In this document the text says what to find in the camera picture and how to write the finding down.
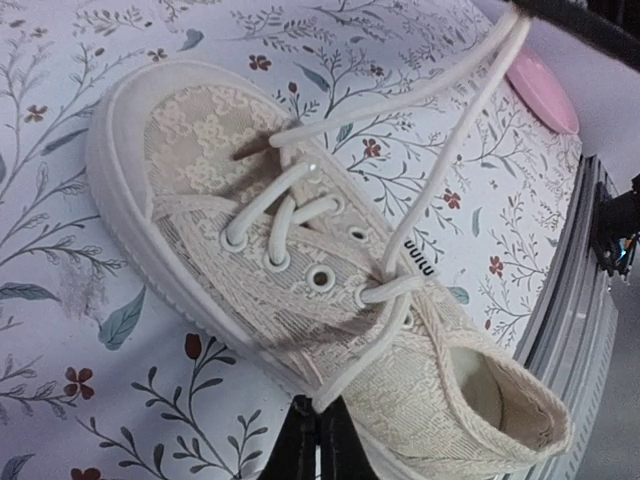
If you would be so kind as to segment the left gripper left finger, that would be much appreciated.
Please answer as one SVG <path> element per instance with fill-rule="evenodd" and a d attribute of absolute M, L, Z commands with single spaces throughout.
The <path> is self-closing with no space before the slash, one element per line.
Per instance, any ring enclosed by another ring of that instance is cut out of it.
<path fill-rule="evenodd" d="M 264 480 L 313 480 L 319 415 L 310 398 L 296 395 L 290 404 L 264 467 Z"/>

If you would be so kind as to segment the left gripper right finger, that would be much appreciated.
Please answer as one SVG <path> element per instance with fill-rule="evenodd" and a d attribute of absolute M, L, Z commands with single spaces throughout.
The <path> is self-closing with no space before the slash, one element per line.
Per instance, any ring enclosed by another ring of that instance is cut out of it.
<path fill-rule="evenodd" d="M 322 479 L 379 479 L 342 397 L 322 413 Z"/>

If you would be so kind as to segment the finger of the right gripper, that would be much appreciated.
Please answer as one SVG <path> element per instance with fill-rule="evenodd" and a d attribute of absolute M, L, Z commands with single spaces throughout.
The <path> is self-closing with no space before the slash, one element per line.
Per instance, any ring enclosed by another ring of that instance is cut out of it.
<path fill-rule="evenodd" d="M 513 4 L 639 72 L 639 0 L 514 0 Z"/>

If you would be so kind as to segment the cream white sneaker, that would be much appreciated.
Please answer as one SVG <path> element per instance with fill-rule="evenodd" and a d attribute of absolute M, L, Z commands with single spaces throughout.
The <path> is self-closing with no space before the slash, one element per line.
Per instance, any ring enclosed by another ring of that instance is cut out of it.
<path fill-rule="evenodd" d="M 379 479 L 487 479 L 565 452 L 563 402 L 416 263 L 412 228 L 532 20 L 510 8 L 465 59 L 395 98 L 303 125 L 251 82 L 179 60 L 105 92 L 86 140 L 99 213 L 138 271 L 319 415 L 342 397 Z M 391 228 L 318 142 L 492 64 Z"/>

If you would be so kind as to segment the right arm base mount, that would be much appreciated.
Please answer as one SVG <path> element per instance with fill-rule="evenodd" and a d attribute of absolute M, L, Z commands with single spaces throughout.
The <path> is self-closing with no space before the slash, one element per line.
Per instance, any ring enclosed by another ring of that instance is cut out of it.
<path fill-rule="evenodd" d="M 600 268 L 627 280 L 639 245 L 639 176 L 631 189 L 612 197 L 606 185 L 596 187 L 591 245 Z"/>

